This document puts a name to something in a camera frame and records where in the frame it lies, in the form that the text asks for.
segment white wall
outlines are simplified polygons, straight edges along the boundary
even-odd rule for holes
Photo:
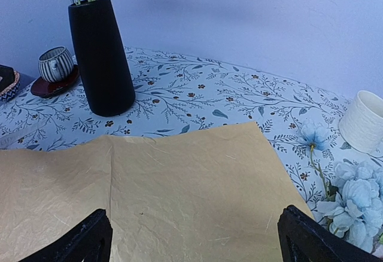
[[[0,64],[33,77],[38,58],[52,47],[72,51],[71,0],[0,0]]]
[[[383,96],[382,0],[113,0],[126,45]]]

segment table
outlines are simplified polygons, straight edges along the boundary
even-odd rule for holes
[[[315,152],[328,179],[335,179],[335,162],[383,165],[383,149],[362,154],[340,136],[338,122],[350,103],[343,96],[217,60],[140,48],[125,51],[136,90],[136,102],[127,113],[94,115],[81,81],[50,99],[33,96],[28,86],[0,106],[3,148],[63,150],[101,135],[157,138],[256,121],[314,214],[324,191],[306,147],[297,142],[305,119],[331,133],[330,148]]]

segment brown paper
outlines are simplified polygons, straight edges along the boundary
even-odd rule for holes
[[[1,261],[52,243],[97,208],[114,230],[111,261],[281,261],[282,210],[309,214],[255,123],[1,151],[0,161]]]

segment cup rim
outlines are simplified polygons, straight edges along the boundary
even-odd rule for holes
[[[45,55],[46,53],[49,53],[50,51],[56,50],[56,49],[58,49],[58,48],[62,48],[62,51],[61,51],[60,53],[58,53],[57,55],[55,55],[55,56],[53,56],[53,57],[50,57],[49,59],[46,59],[46,60],[42,60],[42,59],[41,59],[41,57],[42,57],[43,55]],[[60,45],[60,46],[55,47],[55,48],[51,48],[50,50],[47,50],[47,51],[45,51],[42,55],[40,55],[40,57],[38,58],[38,61],[41,62],[41,63],[47,62],[47,61],[49,61],[49,60],[51,60],[51,59],[54,59],[55,57],[60,56],[65,50],[66,50],[66,47],[63,46],[63,45]]]
[[[379,100],[379,102],[381,103],[382,106],[383,106],[383,99],[382,99],[380,96],[378,96],[378,95],[376,95],[376,94],[374,94],[374,93],[372,93],[372,92],[369,92],[368,90],[360,90],[360,91],[357,93],[357,97],[358,97],[358,100],[360,101],[360,103],[361,103],[366,109],[368,109],[368,111],[369,111],[372,115],[374,115],[374,116],[376,116],[376,117],[378,117],[378,118],[380,118],[380,119],[383,119],[383,116],[377,114],[375,111],[372,111],[372,110],[371,110],[371,109],[370,109],[370,108],[363,102],[363,100],[360,98],[360,95],[363,94],[363,93],[368,94],[369,96],[373,96],[375,99]]]

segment floral tablecloth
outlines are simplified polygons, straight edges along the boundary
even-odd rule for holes
[[[112,118],[94,115],[81,81],[50,99],[33,96],[29,86],[0,106],[3,148],[62,150],[104,134],[155,138],[256,121],[314,212],[324,198],[323,185],[310,165],[309,151],[297,141],[307,118],[330,133],[330,147],[314,156],[326,178],[334,180],[335,162],[369,160],[383,165],[383,149],[362,154],[340,136],[338,121],[350,103],[347,98],[201,57],[138,48],[126,48],[126,56],[136,90],[136,102],[127,113]]]

